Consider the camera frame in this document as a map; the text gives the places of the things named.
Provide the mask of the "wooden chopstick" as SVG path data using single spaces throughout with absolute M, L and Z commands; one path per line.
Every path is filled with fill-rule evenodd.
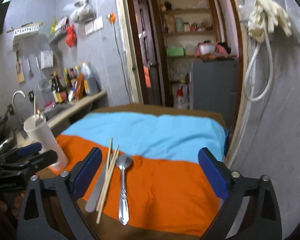
M 101 211 L 98 211 L 98 212 L 97 212 L 96 224 L 100 224 L 101 216 L 102 216 L 102 213 L 103 213 L 103 208 L 104 208 L 104 205 L 105 205 L 105 202 L 106 202 L 107 195 L 108 195 L 108 192 L 107 192 L 107 194 L 106 194 L 104 203 L 103 203 L 103 205 L 101 206 Z
M 111 162 L 110 162 L 110 167 L 109 167 L 108 175 L 107 175 L 107 178 L 106 178 L 106 184 L 105 184 L 103 196 L 102 196 L 102 199 L 101 199 L 101 206 L 103 205 L 105 197 L 106 197 L 106 194 L 108 192 L 108 188 L 109 188 L 109 184 L 110 184 L 110 181 L 111 181 L 111 177 L 113 175 L 115 161 L 116 161 L 116 159 L 117 159 L 117 157 L 119 155 L 119 151 L 120 151 L 119 150 L 119 145 L 117 145 L 116 150 L 115 150 L 115 152 L 113 154 L 113 157 L 111 159 Z
M 34 108 L 34 123 L 37 122 L 37 109 L 36 109 L 36 95 L 33 97 L 33 108 Z
M 106 170 L 105 170 L 104 182 L 103 182 L 100 197 L 98 199 L 98 203 L 97 203 L 97 206 L 96 206 L 96 211 L 97 212 L 100 210 L 100 206 L 101 206 L 101 199 L 102 199 L 102 196 L 103 196 L 103 192 L 104 192 L 104 188 L 105 188 L 105 184 L 106 184 L 106 178 L 107 178 L 107 175 L 108 175 L 108 170 L 109 170 L 110 162 L 111 162 L 111 159 L 112 159 L 112 149 L 113 149 L 113 138 L 111 138 L 110 142 L 109 142 L 107 160 L 106 160 L 106 165 L 105 165 Z

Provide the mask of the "steel sink faucet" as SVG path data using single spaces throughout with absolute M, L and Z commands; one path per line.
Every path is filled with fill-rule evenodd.
M 17 105 L 16 100 L 15 100 L 17 95 L 21 95 L 23 98 L 26 98 L 26 95 L 22 90 L 18 90 L 18 91 L 15 91 L 13 93 L 13 96 L 12 96 L 12 107 L 13 107 L 14 112 L 15 112 L 17 118 L 18 118 L 19 125 L 21 127 L 23 127 L 24 121 L 23 121 L 23 118 L 22 118 L 21 114 L 19 113 L 18 105 Z

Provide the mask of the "white plastic utensil cup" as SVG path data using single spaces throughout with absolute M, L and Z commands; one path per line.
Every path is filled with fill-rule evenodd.
M 68 159 L 64 154 L 62 148 L 59 146 L 58 142 L 55 139 L 50 127 L 44 120 L 37 120 L 36 124 L 34 123 L 34 115 L 27 118 L 24 122 L 24 130 L 27 133 L 29 139 L 32 142 L 39 142 L 42 145 L 41 153 L 48 150 L 54 150 L 57 153 L 57 161 L 50 165 L 54 171 L 61 171 L 66 168 L 68 164 Z

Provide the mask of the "wooden chopstick over knife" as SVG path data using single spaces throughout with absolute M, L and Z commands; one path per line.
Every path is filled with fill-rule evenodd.
M 104 188 L 105 188 L 105 184 L 106 184 L 106 178 L 107 178 L 107 175 L 108 175 L 108 170 L 109 170 L 110 162 L 111 162 L 111 159 L 112 159 L 112 149 L 113 149 L 113 138 L 111 138 L 110 142 L 109 142 L 107 160 L 106 160 L 106 165 L 105 165 L 106 170 L 105 170 L 104 182 L 103 182 L 100 197 L 98 199 L 98 203 L 97 203 L 97 206 L 96 206 L 96 211 L 97 212 L 100 210 L 100 206 L 101 206 L 101 199 L 102 199 L 102 196 L 103 196 L 103 192 L 104 192 Z

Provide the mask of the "steel table knife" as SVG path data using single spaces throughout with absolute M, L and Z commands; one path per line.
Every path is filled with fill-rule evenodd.
M 106 165 L 104 165 L 102 167 L 101 174 L 100 174 L 100 176 L 90 194 L 90 197 L 85 205 L 85 210 L 88 213 L 92 213 L 96 210 L 97 203 L 98 203 L 98 200 L 99 200 L 99 197 L 101 194 L 101 190 L 102 190 L 102 187 L 103 187 L 103 184 L 105 181 L 105 177 L 106 177 Z

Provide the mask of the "large steel spoon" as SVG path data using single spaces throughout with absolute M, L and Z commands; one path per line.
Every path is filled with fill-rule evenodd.
M 129 208 L 126 191 L 126 171 L 132 165 L 133 159 L 130 155 L 119 155 L 115 161 L 116 166 L 119 168 L 121 173 L 121 186 L 120 186 L 120 197 L 119 197 L 119 214 L 118 218 L 121 224 L 127 225 L 129 222 Z

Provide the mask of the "orange cloth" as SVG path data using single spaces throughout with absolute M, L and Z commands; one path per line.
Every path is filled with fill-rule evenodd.
M 93 147 L 102 151 L 102 165 L 106 161 L 107 146 L 71 135 L 59 135 L 56 140 L 68 158 L 68 171 Z M 128 225 L 201 236 L 217 215 L 219 199 L 200 165 L 139 155 L 132 159 L 126 172 Z M 103 214 L 115 220 L 119 218 L 120 179 L 115 166 L 103 208 Z

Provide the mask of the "light blue cloth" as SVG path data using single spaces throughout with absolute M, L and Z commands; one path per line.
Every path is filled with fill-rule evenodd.
M 129 155 L 198 163 L 201 148 L 224 160 L 226 132 L 216 120 L 135 112 L 90 113 L 62 132 L 102 146 L 110 139 Z

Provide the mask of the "brown snack packet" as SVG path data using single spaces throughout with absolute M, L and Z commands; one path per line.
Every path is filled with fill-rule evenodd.
M 84 75 L 81 73 L 77 78 L 76 88 L 74 91 L 75 100 L 81 100 L 84 92 Z

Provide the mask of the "large dark sauce jug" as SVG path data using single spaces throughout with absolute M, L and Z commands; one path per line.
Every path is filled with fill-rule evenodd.
M 95 95 L 99 92 L 97 82 L 88 64 L 82 63 L 82 74 L 84 75 L 84 89 L 87 95 Z

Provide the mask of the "grey cabinet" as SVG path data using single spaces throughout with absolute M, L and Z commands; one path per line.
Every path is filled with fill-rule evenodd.
M 234 124 L 238 90 L 237 60 L 192 62 L 189 72 L 189 104 L 191 110 L 220 113 L 227 128 Z

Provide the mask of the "red hanging bag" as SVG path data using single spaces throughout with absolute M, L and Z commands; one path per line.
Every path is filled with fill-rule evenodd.
M 66 28 L 65 42 L 70 48 L 72 48 L 76 45 L 77 36 L 76 36 L 74 25 L 70 25 Z

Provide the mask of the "green box on shelf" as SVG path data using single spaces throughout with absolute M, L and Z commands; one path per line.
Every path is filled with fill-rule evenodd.
M 170 46 L 166 48 L 167 57 L 183 57 L 184 53 L 183 47 Z

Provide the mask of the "hanging plastic bag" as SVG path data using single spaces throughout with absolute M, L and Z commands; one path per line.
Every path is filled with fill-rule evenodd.
M 89 0 L 77 0 L 74 3 L 75 9 L 70 15 L 70 20 L 75 24 L 86 24 L 96 18 L 93 7 Z

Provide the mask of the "white wall rack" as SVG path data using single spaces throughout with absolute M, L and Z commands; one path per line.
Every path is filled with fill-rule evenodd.
M 19 40 L 21 38 L 31 37 L 39 33 L 40 26 L 43 25 L 43 22 L 36 22 L 36 23 L 28 23 L 18 28 L 10 29 L 6 31 L 6 33 L 13 34 L 13 40 Z

